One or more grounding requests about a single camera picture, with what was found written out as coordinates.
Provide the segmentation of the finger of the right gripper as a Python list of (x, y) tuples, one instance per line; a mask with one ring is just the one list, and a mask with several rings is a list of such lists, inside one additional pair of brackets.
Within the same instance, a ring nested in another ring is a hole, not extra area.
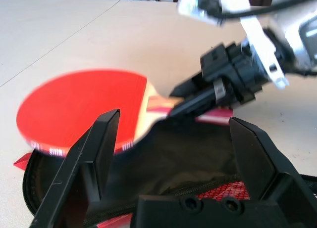
[(169, 96), (184, 100), (212, 97), (214, 95), (213, 81), (214, 77), (210, 78), (198, 73), (176, 85)]
[(197, 117), (217, 108), (217, 102), (225, 97), (225, 88), (209, 87), (175, 105), (168, 114), (172, 117)]

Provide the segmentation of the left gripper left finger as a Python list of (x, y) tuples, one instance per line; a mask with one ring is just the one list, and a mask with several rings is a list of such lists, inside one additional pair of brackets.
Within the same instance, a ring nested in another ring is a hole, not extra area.
[(120, 111), (101, 114), (72, 146), (30, 226), (81, 228), (92, 202), (104, 194), (113, 158)]

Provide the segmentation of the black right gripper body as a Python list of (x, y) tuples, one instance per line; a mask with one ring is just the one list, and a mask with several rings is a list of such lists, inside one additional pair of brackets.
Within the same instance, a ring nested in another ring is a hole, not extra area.
[(255, 100), (262, 90), (264, 78), (248, 45), (219, 44), (201, 56), (200, 64), (203, 80), (223, 83), (225, 95), (216, 100), (218, 106), (239, 107)]

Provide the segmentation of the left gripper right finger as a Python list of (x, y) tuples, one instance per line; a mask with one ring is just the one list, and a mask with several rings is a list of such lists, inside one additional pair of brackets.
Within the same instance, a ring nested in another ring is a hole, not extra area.
[(317, 178), (299, 174), (268, 134), (233, 117), (229, 121), (240, 177), (250, 201), (244, 216), (251, 228), (315, 228)]

